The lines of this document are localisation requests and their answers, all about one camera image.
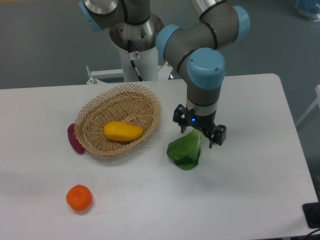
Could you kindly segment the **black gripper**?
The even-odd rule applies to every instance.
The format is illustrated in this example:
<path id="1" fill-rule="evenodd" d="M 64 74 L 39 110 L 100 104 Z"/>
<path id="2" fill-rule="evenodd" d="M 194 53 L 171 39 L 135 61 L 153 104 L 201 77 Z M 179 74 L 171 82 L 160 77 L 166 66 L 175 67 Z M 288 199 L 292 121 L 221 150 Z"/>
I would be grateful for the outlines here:
<path id="1" fill-rule="evenodd" d="M 191 126 L 203 133 L 209 140 L 209 148 L 213 145 L 221 146 L 227 135 L 227 127 L 225 125 L 215 125 L 216 111 L 209 115 L 196 115 L 195 110 L 189 110 L 182 104 L 179 104 L 173 113 L 173 122 L 180 127 L 180 132 L 184 133 L 187 127 Z"/>

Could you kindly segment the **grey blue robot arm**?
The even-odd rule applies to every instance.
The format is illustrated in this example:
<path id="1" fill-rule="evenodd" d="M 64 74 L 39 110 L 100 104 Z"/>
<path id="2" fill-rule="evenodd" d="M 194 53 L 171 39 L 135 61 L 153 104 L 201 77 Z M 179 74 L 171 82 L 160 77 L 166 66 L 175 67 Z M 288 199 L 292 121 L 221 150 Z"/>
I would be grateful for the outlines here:
<path id="1" fill-rule="evenodd" d="M 191 4 L 199 24 L 188 30 L 165 26 L 148 0 L 81 0 L 79 7 L 93 31 L 109 31 L 126 82 L 157 80 L 163 57 L 187 85 L 186 104 L 175 109 L 173 121 L 222 145 L 227 129 L 215 124 L 215 116 L 226 67 L 219 48 L 244 38 L 251 22 L 245 9 L 225 0 Z"/>

